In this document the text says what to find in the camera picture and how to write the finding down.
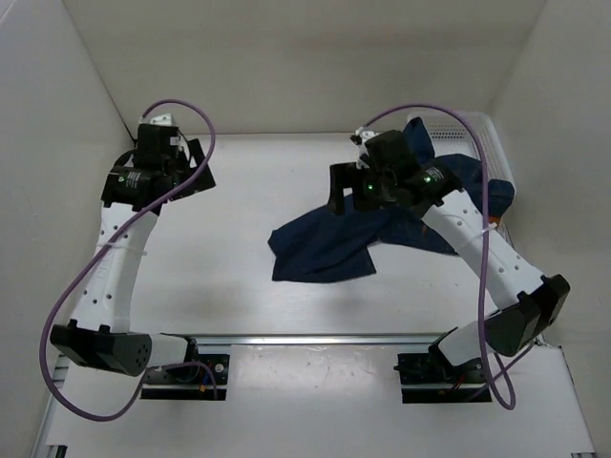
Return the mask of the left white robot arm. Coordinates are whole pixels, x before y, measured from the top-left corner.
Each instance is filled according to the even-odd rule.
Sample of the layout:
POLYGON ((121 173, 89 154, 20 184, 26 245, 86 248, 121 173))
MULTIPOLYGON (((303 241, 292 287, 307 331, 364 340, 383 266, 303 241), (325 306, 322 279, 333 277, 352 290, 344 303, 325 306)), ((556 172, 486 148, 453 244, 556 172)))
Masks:
POLYGON ((192 339, 130 329, 133 290, 145 245, 161 209, 148 206, 176 189, 204 160, 200 142, 186 141, 174 118, 139 124, 137 146, 107 175, 96 244, 102 258, 84 279, 74 312, 51 331, 52 345, 73 363, 128 376, 166 365, 180 382, 200 371, 192 339))

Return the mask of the dark blue denim trousers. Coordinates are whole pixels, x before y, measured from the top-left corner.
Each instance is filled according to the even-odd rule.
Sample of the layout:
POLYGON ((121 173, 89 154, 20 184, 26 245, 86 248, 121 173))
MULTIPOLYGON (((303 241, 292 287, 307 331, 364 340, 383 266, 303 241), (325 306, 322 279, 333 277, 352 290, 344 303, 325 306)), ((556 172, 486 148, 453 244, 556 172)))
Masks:
POLYGON ((329 168, 327 205, 274 230, 273 281, 333 283, 372 275, 368 248, 376 241, 456 254, 460 243, 433 217, 471 214, 481 232, 513 203, 514 185, 488 179, 483 158, 437 156, 419 117, 403 131, 370 139, 357 162, 329 168))

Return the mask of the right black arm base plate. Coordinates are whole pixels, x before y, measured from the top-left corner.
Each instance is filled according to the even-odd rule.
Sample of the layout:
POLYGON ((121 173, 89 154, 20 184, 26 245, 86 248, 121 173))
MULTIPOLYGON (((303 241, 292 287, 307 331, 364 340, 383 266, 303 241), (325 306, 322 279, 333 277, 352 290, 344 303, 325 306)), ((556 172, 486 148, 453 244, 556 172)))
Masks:
POLYGON ((481 362, 447 371, 429 353, 400 353, 393 368, 399 374, 404 405, 490 403, 481 362))

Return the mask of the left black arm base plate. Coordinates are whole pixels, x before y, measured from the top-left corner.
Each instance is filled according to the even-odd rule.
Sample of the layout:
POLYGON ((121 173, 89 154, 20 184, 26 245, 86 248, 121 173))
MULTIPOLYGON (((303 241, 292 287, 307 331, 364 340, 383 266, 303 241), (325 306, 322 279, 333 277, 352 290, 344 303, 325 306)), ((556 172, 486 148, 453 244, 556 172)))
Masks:
POLYGON ((230 354, 227 350, 208 349, 192 340, 187 360, 202 366, 172 368, 149 372, 140 390, 142 400, 155 401, 224 401, 226 399, 230 354))

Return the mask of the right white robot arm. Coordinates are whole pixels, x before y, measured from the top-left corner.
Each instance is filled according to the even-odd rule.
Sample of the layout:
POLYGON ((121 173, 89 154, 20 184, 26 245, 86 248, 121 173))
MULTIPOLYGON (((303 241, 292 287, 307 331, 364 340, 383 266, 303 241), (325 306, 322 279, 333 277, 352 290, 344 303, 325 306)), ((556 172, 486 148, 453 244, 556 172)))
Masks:
POLYGON ((472 323, 456 328, 429 348, 429 370, 448 382, 495 352, 513 357, 553 324, 570 292, 560 274, 547 276, 524 259, 489 223, 458 176, 440 159, 418 163, 400 131, 359 128, 351 141, 359 156, 329 168, 328 205, 345 212, 351 190, 357 211, 406 209, 439 234, 478 275, 495 305, 472 323))

